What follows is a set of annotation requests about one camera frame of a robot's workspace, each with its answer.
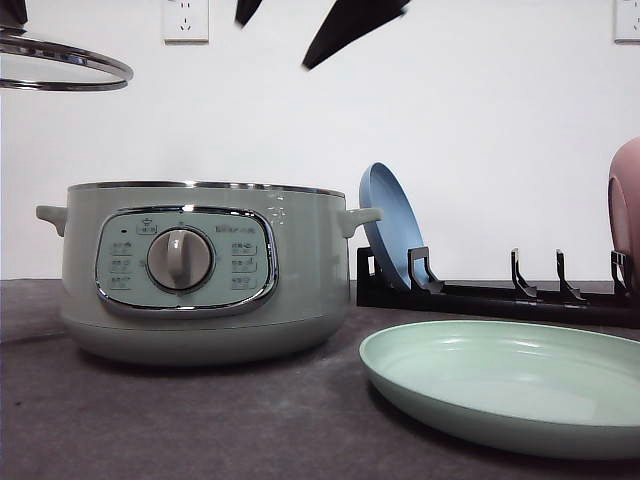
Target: wall outlet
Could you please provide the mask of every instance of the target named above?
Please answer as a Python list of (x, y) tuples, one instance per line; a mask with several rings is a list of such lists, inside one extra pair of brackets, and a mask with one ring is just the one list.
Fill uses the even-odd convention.
[(209, 0), (163, 0), (165, 43), (209, 41)]
[(616, 43), (640, 43), (640, 0), (616, 0)]

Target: control panel chrome trim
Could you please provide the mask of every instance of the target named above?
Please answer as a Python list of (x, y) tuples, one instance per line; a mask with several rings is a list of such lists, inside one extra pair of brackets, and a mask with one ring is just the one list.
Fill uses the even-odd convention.
[(332, 195), (334, 197), (345, 198), (344, 193), (336, 190), (326, 190), (322, 188), (296, 187), (291, 185), (271, 185), (263, 183), (233, 183), (233, 182), (99, 182), (99, 183), (81, 183), (72, 185), (69, 191), (76, 190), (95, 190), (101, 188), (157, 188), (157, 187), (177, 187), (177, 188), (227, 188), (231, 190), (273, 190), (285, 192), (315, 193), (320, 195)]
[(258, 308), (273, 294), (278, 284), (278, 255), (275, 244), (275, 237), (273, 230), (268, 220), (253, 210), (246, 210), (242, 208), (228, 208), (228, 207), (210, 207), (199, 205), (167, 205), (167, 206), (153, 206), (153, 207), (134, 207), (134, 208), (122, 208), (116, 211), (113, 215), (110, 215), (102, 224), (100, 229), (100, 238), (98, 245), (102, 243), (102, 236), (105, 225), (113, 218), (121, 215), (129, 214), (144, 214), (144, 213), (162, 213), (162, 212), (195, 212), (195, 213), (210, 213), (217, 215), (242, 215), (251, 217), (256, 220), (262, 228), (265, 237), (265, 243), (267, 247), (267, 260), (269, 266), (269, 272), (267, 280), (262, 287), (251, 297), (241, 300), (239, 302), (223, 304), (223, 305), (210, 305), (210, 306), (184, 306), (184, 307), (147, 307), (143, 305), (134, 305), (122, 302), (111, 298), (109, 294), (102, 288), (98, 279), (98, 256), (100, 254), (100, 248), (97, 249), (96, 260), (94, 265), (94, 275), (98, 297), (105, 302), (105, 305), (114, 310), (116, 313), (154, 318), (211, 318), (216, 316), (227, 315), (239, 315), (246, 313), (255, 308)]

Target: metal ring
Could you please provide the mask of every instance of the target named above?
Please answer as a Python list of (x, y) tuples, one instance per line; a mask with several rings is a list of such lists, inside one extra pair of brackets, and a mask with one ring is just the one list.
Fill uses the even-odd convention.
[(344, 193), (336, 190), (324, 188), (296, 187), (292, 185), (272, 185), (261, 183), (236, 183), (236, 182), (154, 182), (154, 181), (129, 181), (129, 182), (99, 182), (80, 183), (72, 185), (67, 190), (70, 192), (78, 190), (95, 190), (103, 188), (157, 188), (157, 187), (177, 187), (177, 188), (226, 188), (230, 190), (271, 190), (300, 193), (315, 193), (320, 195), (332, 195), (334, 197), (345, 198)]
[(50, 90), (64, 92), (95, 92), (117, 90), (127, 86), (133, 78), (128, 65), (99, 53), (81, 48), (47, 42), (25, 36), (25, 30), (0, 28), (0, 53), (68, 63), (109, 73), (120, 80), (106, 82), (47, 82), (0, 78), (0, 87), (22, 90)]

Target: mint green plate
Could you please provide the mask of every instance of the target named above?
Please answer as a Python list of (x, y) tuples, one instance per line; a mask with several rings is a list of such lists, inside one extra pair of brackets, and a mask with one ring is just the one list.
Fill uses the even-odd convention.
[(445, 321), (377, 332), (360, 358), (389, 401), (451, 435), (546, 457), (640, 457), (640, 342)]

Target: black dish rack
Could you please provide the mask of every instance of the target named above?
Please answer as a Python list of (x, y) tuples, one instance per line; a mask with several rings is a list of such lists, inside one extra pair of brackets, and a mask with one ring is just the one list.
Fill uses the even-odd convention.
[[(556, 250), (558, 290), (543, 290), (527, 283), (520, 273), (517, 248), (511, 251), (513, 287), (456, 285), (439, 280), (429, 265), (429, 247), (411, 249), (407, 256), (411, 290), (402, 292), (385, 281), (375, 258), (373, 272), (370, 271), (371, 248), (359, 248), (357, 304), (537, 322), (640, 328), (640, 298), (631, 286), (632, 259), (620, 252), (611, 252), (612, 293), (587, 293), (573, 287), (565, 278), (565, 260), (561, 250)], [(424, 262), (428, 276), (426, 283), (418, 281), (414, 273), (417, 261)]]

